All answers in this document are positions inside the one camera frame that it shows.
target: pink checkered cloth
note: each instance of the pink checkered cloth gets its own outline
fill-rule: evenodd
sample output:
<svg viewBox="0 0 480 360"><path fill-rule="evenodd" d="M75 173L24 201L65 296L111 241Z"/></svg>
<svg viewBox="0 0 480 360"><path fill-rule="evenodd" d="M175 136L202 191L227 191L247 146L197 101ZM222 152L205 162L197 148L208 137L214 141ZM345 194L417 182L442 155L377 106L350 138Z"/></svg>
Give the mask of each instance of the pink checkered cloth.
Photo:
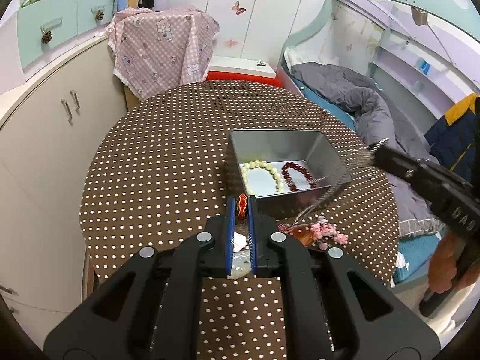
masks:
<svg viewBox="0 0 480 360"><path fill-rule="evenodd" d="M218 23L192 5L162 12L127 8L106 28L113 73L140 100L204 81Z"/></svg>

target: dark red beaded bracelet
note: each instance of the dark red beaded bracelet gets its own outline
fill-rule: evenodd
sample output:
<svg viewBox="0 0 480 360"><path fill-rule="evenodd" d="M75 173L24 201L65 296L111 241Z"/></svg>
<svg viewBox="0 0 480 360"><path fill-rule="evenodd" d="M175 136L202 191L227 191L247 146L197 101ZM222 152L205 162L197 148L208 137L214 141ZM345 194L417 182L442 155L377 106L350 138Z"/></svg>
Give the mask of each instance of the dark red beaded bracelet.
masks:
<svg viewBox="0 0 480 360"><path fill-rule="evenodd" d="M298 165L297 163L294 163L294 162L287 162L287 163L284 164L284 166L282 166L282 176L287 181L287 184L290 187L290 191L296 192L296 191L300 191L300 190L297 188L295 183L292 181L292 178L290 177L290 173L288 171L289 168L293 168L293 169L299 171L300 173L302 173L305 176L305 178L309 181L310 188L317 188L317 185L315 183L311 182L311 180L313 180L314 178L306 168L304 168L303 166Z"/></svg>

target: blanket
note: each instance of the blanket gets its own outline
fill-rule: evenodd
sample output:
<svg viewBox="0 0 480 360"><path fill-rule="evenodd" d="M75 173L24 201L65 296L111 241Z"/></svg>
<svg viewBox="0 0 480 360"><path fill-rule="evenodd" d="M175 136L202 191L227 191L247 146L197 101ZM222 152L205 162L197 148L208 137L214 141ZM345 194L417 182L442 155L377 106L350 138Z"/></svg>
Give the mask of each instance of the blanket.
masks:
<svg viewBox="0 0 480 360"><path fill-rule="evenodd" d="M355 131L366 145L388 138L389 147L438 163L421 133L367 77L347 67L315 62L293 66L292 75L341 109L355 113ZM408 183L390 174L387 178L397 202L401 238L433 234L443 228Z"/></svg>
<svg viewBox="0 0 480 360"><path fill-rule="evenodd" d="M193 6L161 12L124 9L106 28L114 74L140 100L203 81L219 30L208 13Z"/></svg>

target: round table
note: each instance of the round table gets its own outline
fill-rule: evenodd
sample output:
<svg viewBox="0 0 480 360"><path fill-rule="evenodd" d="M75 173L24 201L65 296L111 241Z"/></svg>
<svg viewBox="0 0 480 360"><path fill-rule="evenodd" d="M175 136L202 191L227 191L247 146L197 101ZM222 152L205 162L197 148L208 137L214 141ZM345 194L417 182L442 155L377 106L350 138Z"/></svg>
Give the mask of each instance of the round table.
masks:
<svg viewBox="0 0 480 360"><path fill-rule="evenodd" d="M141 247L174 248L224 214L222 166L234 128L320 130L341 155L364 147L316 104L264 84L207 81L141 103L105 137L85 183L80 219L100 280ZM387 284L397 259L395 200L383 172L353 177L322 214L349 235L344 250ZM198 359L287 356L279 280L206 278L202 300Z"/></svg>

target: metal box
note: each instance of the metal box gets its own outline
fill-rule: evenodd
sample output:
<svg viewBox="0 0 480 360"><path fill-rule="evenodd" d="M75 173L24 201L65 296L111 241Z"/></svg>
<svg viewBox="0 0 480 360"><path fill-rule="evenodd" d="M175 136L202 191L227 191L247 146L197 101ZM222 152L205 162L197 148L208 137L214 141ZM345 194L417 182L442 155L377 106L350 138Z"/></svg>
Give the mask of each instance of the metal box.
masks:
<svg viewBox="0 0 480 360"><path fill-rule="evenodd" d="M339 154L325 135L313 130L232 130L225 154L225 171L230 195L246 193L240 166L249 161L267 161L281 173L285 162L296 162L307 168L314 179L320 179L317 188L310 189L304 176L289 169L289 173L300 189L291 192L285 186L283 193L275 193L275 182L265 169L248 171L249 188L256 195L258 208L276 219L297 216L304 208L321 198L345 172L340 191L351 183Z"/></svg>

